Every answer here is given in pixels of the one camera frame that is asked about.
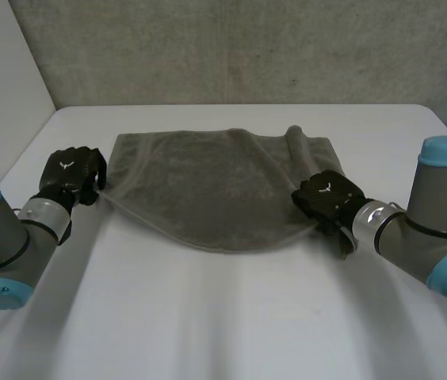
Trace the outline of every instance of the white table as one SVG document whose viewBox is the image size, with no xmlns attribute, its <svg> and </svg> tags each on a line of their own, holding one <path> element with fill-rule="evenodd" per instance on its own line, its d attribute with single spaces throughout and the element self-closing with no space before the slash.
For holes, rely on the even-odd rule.
<svg viewBox="0 0 447 380">
<path fill-rule="evenodd" d="M 20 207 L 48 155 L 123 132 L 246 128 L 327 136 L 367 196 L 407 205 L 422 141 L 447 135 L 416 105 L 201 105 L 58 111 L 1 183 Z M 335 258 L 313 235 L 275 252 L 197 251 L 105 202 L 22 310 L 0 312 L 0 379 L 447 379 L 447 299 L 371 252 Z"/>
</svg>

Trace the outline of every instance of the black band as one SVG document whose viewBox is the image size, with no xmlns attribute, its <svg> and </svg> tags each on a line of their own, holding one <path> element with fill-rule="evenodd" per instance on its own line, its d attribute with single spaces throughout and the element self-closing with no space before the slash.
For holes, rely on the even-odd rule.
<svg viewBox="0 0 447 380">
<path fill-rule="evenodd" d="M 19 251 L 17 251 L 17 253 L 14 256 L 12 256 L 11 258 L 0 263 L 0 269 L 3 267 L 6 267 L 7 265 L 13 263 L 15 260 L 17 260 L 19 257 L 21 257 L 23 255 L 23 253 L 26 252 L 26 249 L 28 249 L 29 245 L 30 245 L 30 234 L 26 230 L 26 241 L 23 244 L 23 246 L 21 247 L 21 249 L 19 249 Z"/>
<path fill-rule="evenodd" d="M 48 234 L 50 234 L 52 236 L 53 239 L 56 240 L 56 244 L 58 244 L 58 235 L 55 234 L 55 231 L 51 230 L 48 226 L 42 224 L 42 223 L 38 223 L 34 220 L 28 220 L 28 219 L 22 219 L 21 223 L 23 224 L 29 224 L 31 226 L 35 226 L 35 227 L 39 227 L 42 230 L 46 231 Z"/>
<path fill-rule="evenodd" d="M 412 221 L 409 218 L 407 218 L 407 224 L 408 224 L 408 226 L 410 226 L 411 228 L 413 228 L 414 230 L 416 230 L 422 234 L 435 236 L 436 238 L 447 239 L 447 232 L 432 230 L 430 228 L 421 226 L 420 224 L 417 224 L 416 222 Z"/>
<path fill-rule="evenodd" d="M 373 241 L 373 245 L 375 246 L 375 252 L 377 252 L 380 255 L 379 251 L 379 243 L 380 243 L 380 236 L 382 236 L 382 233 L 385 230 L 385 227 L 388 226 L 391 220 L 398 218 L 399 216 L 405 214 L 403 211 L 398 211 L 393 215 L 389 215 L 384 222 L 380 225 L 379 229 L 375 233 L 375 239 Z"/>
</svg>

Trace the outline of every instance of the robotic hand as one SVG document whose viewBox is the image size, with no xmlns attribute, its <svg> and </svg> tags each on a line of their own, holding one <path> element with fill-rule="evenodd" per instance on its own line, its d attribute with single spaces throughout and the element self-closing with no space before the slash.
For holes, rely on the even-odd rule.
<svg viewBox="0 0 447 380">
<path fill-rule="evenodd" d="M 106 163 L 97 149 L 58 150 L 48 159 L 40 190 L 16 216 L 0 193 L 0 309 L 29 300 L 52 254 L 71 234 L 72 208 L 92 205 L 105 187 Z"/>
<path fill-rule="evenodd" d="M 423 143 L 406 211 L 366 198 L 330 170 L 304 181 L 292 200 L 325 234 L 339 232 L 347 251 L 359 242 L 447 297 L 447 136 Z"/>
</svg>

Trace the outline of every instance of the cloth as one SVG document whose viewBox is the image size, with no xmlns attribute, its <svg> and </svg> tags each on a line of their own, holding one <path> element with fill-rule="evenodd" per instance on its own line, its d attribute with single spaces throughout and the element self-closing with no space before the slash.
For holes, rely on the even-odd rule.
<svg viewBox="0 0 447 380">
<path fill-rule="evenodd" d="M 300 182 L 342 172 L 330 141 L 292 126 L 280 137 L 243 129 L 119 135 L 101 193 L 170 237 L 213 252 L 257 252 L 316 221 L 292 202 Z"/>
</svg>

